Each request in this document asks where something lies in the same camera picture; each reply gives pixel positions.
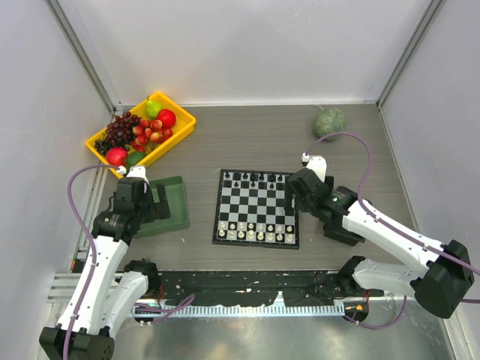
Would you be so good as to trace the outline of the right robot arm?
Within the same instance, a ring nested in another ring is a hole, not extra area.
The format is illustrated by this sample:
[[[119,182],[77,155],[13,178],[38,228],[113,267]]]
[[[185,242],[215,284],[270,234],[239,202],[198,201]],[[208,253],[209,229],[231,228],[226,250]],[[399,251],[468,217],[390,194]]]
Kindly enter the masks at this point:
[[[334,187],[303,168],[286,179],[286,190],[323,224],[325,237],[349,246],[370,241],[401,262],[392,265],[354,256],[341,268],[340,289],[349,296],[383,290],[413,297],[426,311],[448,319],[474,283],[467,248],[424,237],[376,210],[347,187]]]

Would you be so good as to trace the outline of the black white chessboard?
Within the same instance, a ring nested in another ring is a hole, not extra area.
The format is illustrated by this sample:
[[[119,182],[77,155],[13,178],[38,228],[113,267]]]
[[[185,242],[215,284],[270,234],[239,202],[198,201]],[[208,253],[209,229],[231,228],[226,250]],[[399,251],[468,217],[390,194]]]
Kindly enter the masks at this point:
[[[284,193],[289,172],[268,172],[242,169],[221,169],[214,217],[212,243],[215,245],[252,246],[262,248],[299,249],[299,210],[286,215]],[[295,244],[240,244],[214,240],[221,221],[293,225]]]

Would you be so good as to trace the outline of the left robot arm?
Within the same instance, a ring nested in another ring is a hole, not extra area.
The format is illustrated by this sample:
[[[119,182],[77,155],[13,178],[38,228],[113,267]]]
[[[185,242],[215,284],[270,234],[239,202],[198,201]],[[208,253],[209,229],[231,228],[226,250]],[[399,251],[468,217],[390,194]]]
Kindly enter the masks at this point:
[[[115,289],[116,270],[141,225],[170,217],[164,185],[140,177],[124,177],[113,206],[94,220],[92,247],[70,303],[53,327],[45,327],[39,343],[49,359],[111,359],[115,337],[141,297],[159,293],[155,263],[132,260]]]

